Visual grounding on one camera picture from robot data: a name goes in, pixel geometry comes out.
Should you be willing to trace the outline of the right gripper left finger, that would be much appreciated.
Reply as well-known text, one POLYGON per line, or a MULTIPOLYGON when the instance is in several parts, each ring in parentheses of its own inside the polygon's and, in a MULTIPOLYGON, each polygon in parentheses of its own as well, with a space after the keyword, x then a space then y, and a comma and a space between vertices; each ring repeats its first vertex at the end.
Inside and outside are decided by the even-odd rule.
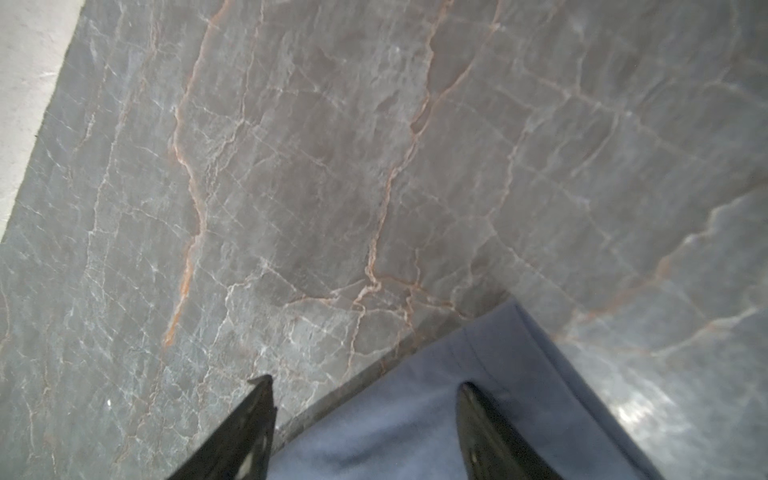
POLYGON ((265 479, 277 407, 273 377, 248 381, 253 390, 173 474, 172 479, 265 479))

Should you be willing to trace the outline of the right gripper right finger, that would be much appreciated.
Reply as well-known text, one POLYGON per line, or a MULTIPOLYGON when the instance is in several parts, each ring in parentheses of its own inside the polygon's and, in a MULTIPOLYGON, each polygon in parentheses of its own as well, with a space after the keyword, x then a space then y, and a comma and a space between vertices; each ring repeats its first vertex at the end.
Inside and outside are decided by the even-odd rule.
POLYGON ((465 382, 458 388, 456 425, 470 479, 561 479, 494 402, 472 383, 465 382))

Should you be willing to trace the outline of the blue-grey tank top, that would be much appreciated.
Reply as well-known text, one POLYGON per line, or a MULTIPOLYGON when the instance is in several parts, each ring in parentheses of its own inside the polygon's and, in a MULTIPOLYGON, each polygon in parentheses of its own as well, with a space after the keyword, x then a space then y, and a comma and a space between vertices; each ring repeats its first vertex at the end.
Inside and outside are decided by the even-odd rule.
POLYGON ((561 479, 656 479, 658 469, 540 326, 508 302, 434 342, 270 462, 272 479, 470 479, 457 391, 476 385, 561 479))

